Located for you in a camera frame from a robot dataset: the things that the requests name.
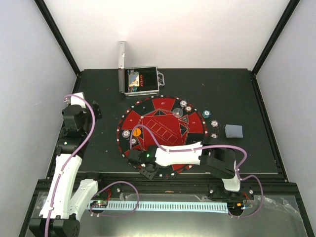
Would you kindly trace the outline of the orange round button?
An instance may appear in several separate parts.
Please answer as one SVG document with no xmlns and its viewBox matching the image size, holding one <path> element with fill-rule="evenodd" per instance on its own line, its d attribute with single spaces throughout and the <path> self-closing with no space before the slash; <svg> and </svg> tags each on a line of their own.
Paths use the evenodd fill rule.
<svg viewBox="0 0 316 237">
<path fill-rule="evenodd" d="M 133 131 L 134 137 L 139 137 L 141 134 L 142 134 L 141 129 L 139 129 L 139 128 L 134 129 L 134 131 Z"/>
</svg>

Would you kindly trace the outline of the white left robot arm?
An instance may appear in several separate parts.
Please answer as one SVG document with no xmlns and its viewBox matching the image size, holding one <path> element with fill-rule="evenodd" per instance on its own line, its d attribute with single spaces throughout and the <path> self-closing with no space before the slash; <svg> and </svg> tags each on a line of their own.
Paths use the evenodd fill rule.
<svg viewBox="0 0 316 237">
<path fill-rule="evenodd" d="M 90 105 L 79 92 L 64 97 L 64 127 L 56 146 L 55 171 L 47 198 L 29 230 L 36 237 L 77 237 L 80 220 L 93 196 L 101 197 L 105 183 L 83 179 L 76 191 L 75 179 L 96 121 L 101 118 L 98 104 Z"/>
</svg>

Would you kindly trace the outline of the blue white chips seat one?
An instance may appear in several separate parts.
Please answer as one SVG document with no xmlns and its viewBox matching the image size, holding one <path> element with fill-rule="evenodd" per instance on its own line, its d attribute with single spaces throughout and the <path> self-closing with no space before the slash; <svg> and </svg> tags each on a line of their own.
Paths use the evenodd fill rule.
<svg viewBox="0 0 316 237">
<path fill-rule="evenodd" d="M 181 100 L 180 101 L 180 106 L 181 106 L 181 108 L 184 108 L 184 107 L 186 107 L 187 106 L 187 101 L 185 101 L 185 100 Z"/>
</svg>

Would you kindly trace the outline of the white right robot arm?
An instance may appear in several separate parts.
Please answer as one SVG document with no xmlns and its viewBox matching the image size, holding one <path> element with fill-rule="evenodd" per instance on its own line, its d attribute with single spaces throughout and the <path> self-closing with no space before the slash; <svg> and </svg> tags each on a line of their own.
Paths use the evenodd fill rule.
<svg viewBox="0 0 316 237">
<path fill-rule="evenodd" d="M 155 177 L 170 177 L 192 166 L 200 166 L 208 173 L 222 180 L 225 195 L 235 199 L 242 194 L 238 174 L 236 151 L 245 150 L 222 144 L 196 142 L 182 146 L 151 145 L 146 150 L 130 149 L 127 161 L 139 169 L 149 180 Z"/>
</svg>

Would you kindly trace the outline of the clear round dealer puck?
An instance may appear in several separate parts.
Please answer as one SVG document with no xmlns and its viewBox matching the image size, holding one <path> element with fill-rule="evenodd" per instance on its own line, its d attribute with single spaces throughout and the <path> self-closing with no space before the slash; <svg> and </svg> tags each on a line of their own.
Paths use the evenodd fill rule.
<svg viewBox="0 0 316 237">
<path fill-rule="evenodd" d="M 175 108 L 172 111 L 172 115 L 175 116 L 176 118 L 181 118 L 183 116 L 183 109 L 182 108 Z"/>
</svg>

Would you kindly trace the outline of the brown white chip stack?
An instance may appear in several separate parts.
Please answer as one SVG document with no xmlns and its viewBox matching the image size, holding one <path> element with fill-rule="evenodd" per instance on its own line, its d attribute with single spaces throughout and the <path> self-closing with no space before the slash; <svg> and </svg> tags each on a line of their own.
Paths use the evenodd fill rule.
<svg viewBox="0 0 316 237">
<path fill-rule="evenodd" d="M 212 134 L 211 134 L 211 137 L 216 139 L 218 136 L 217 136 L 217 134 L 212 133 Z"/>
</svg>

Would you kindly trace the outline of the black triangular token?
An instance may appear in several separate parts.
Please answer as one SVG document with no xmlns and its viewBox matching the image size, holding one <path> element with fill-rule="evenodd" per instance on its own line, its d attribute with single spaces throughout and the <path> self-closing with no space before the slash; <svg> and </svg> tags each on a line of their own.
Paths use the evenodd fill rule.
<svg viewBox="0 0 316 237">
<path fill-rule="evenodd" d="M 188 115 L 182 116 L 181 118 L 179 118 L 179 121 L 189 124 L 189 116 Z"/>
</svg>

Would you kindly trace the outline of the purple white chip stack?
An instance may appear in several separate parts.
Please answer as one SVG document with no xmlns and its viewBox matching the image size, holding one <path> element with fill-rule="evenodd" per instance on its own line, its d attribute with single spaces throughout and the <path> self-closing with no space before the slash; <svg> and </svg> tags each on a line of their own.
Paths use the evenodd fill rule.
<svg viewBox="0 0 316 237">
<path fill-rule="evenodd" d="M 216 121 L 216 120 L 212 120 L 210 124 L 211 124 L 212 127 L 218 127 L 219 126 L 219 122 Z"/>
</svg>

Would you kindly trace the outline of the blue white chips seat seven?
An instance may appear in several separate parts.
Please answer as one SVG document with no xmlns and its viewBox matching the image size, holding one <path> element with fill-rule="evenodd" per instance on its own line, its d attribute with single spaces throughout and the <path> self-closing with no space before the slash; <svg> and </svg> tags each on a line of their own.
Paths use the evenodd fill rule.
<svg viewBox="0 0 316 237">
<path fill-rule="evenodd" d="M 122 137 L 123 138 L 129 138 L 130 137 L 130 131 L 129 130 L 124 130 L 122 132 Z"/>
</svg>

